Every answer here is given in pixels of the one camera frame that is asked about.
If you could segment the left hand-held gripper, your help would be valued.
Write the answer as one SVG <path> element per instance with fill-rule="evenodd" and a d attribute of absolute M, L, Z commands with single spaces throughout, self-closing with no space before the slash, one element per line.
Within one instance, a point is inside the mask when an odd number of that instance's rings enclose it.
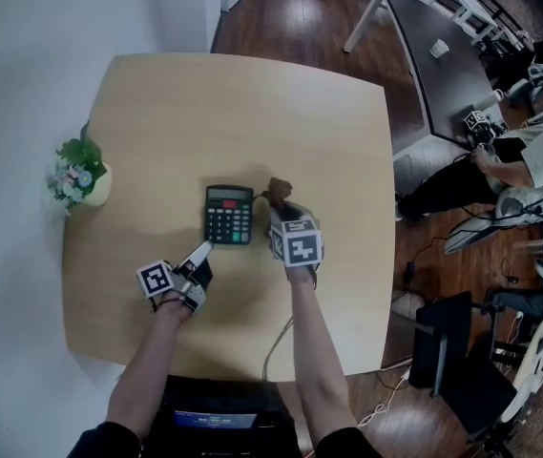
<path fill-rule="evenodd" d="M 154 311 L 160 298 L 169 291 L 179 293 L 179 299 L 191 310 L 198 311 L 206 301 L 206 289 L 213 278 L 207 259 L 214 245 L 205 240 L 182 263 L 172 268 L 164 260 L 156 261 L 137 270 L 137 279 L 143 294 Z"/>

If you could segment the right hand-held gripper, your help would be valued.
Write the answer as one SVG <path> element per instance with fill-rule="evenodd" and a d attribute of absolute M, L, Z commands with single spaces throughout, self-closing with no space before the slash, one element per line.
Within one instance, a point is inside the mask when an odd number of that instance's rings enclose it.
<path fill-rule="evenodd" d="M 269 206 L 270 248 L 285 267 L 318 266 L 324 258 L 322 233 L 310 209 L 285 200 Z"/>

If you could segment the brown knitted cloth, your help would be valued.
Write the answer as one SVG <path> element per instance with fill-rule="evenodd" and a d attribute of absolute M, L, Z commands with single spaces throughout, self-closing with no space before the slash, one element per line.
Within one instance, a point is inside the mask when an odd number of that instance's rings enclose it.
<path fill-rule="evenodd" d="M 261 196 L 267 200 L 272 209 L 278 213 L 282 213 L 285 209 L 285 201 L 291 193 L 292 185 L 288 181 L 271 177 Z"/>

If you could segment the black calculator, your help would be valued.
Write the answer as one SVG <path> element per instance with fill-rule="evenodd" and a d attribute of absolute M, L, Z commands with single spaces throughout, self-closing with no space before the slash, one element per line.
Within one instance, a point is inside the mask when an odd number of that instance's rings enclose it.
<path fill-rule="evenodd" d="M 244 246 L 252 239 L 254 191 L 210 185 L 205 191 L 204 238 L 215 245 Z"/>

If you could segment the person's left forearm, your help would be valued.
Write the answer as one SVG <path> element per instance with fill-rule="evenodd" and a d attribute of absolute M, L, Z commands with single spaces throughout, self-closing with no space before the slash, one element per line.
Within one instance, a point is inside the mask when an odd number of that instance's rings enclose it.
<path fill-rule="evenodd" d="M 178 332 L 191 315 L 183 296 L 175 291 L 164 294 L 152 324 L 111 394 L 106 420 L 128 428 L 139 441 L 149 434 L 160 409 Z"/>

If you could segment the person's right forearm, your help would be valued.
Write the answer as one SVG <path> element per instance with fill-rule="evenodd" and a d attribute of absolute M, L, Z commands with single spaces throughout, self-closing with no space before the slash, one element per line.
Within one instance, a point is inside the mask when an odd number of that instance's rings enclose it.
<path fill-rule="evenodd" d="M 291 287 L 295 382 L 314 445 L 355 424 L 340 359 L 318 303 L 311 273 L 285 270 Z"/>

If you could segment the flower plant in cream pot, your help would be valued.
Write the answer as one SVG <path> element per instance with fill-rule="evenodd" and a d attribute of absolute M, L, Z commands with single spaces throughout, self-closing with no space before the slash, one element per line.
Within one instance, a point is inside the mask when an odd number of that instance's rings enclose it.
<path fill-rule="evenodd" d="M 55 151 L 46 184 L 54 204 L 69 215 L 79 206 L 100 207 L 109 197 L 113 172 L 89 135 L 87 121 L 77 137 Z"/>

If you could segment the black chest-mounted screen device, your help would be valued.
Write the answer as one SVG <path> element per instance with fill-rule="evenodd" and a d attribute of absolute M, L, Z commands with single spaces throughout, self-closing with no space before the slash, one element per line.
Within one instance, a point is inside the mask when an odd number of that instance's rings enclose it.
<path fill-rule="evenodd" d="M 302 458 L 294 420 L 269 382 L 170 375 L 147 446 L 154 458 Z"/>

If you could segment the grey shell chair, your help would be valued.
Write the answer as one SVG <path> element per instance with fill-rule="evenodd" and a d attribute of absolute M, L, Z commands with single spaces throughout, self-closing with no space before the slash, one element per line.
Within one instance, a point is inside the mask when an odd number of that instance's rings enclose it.
<path fill-rule="evenodd" d="M 498 231 L 543 222 L 543 188 L 509 188 L 488 212 L 474 215 L 448 234 L 446 254 L 461 251 Z"/>

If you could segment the black chair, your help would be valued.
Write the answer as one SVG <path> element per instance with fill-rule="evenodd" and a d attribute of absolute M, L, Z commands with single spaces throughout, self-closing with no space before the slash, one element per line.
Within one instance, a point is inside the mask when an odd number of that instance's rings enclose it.
<path fill-rule="evenodd" d="M 470 348 L 472 310 L 462 292 L 419 308 L 408 382 L 441 398 L 470 437 L 488 431 L 517 390 L 491 361 L 487 344 Z"/>

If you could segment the person with headset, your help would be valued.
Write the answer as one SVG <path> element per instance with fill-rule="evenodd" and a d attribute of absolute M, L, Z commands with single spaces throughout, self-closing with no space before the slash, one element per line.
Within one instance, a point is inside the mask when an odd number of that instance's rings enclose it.
<path fill-rule="evenodd" d="M 147 446 L 151 429 L 139 441 L 128 428 L 105 419 L 82 433 L 68 458 L 154 458 Z M 315 458 L 383 458 L 357 428 L 356 421 L 352 427 L 325 436 L 314 445 L 314 453 Z"/>

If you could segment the dark table with white legs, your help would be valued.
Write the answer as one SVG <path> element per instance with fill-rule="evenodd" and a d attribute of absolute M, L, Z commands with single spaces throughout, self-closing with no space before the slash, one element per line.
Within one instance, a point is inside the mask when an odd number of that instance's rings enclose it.
<path fill-rule="evenodd" d="M 395 154 L 435 136 L 470 147 L 464 119 L 472 105 L 492 91 L 478 52 L 462 28 L 420 0 L 371 0 L 344 44 L 352 52 L 376 10 L 386 5 L 405 51 L 424 125 L 410 133 L 392 133 Z M 449 51 L 434 58 L 429 50 L 441 39 Z"/>

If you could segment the white frame bench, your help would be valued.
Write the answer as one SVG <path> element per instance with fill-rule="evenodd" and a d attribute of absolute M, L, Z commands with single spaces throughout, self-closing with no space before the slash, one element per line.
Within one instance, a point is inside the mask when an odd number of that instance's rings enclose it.
<path fill-rule="evenodd" d="M 437 0 L 428 0 L 428 5 L 432 6 Z M 498 28 L 495 20 L 485 10 L 483 5 L 478 0 L 457 0 L 459 6 L 451 16 L 451 20 L 458 24 L 460 27 L 464 27 L 466 22 L 471 17 L 476 17 L 482 22 L 483 30 L 476 31 L 471 39 L 470 43 L 475 46 L 491 31 Z"/>

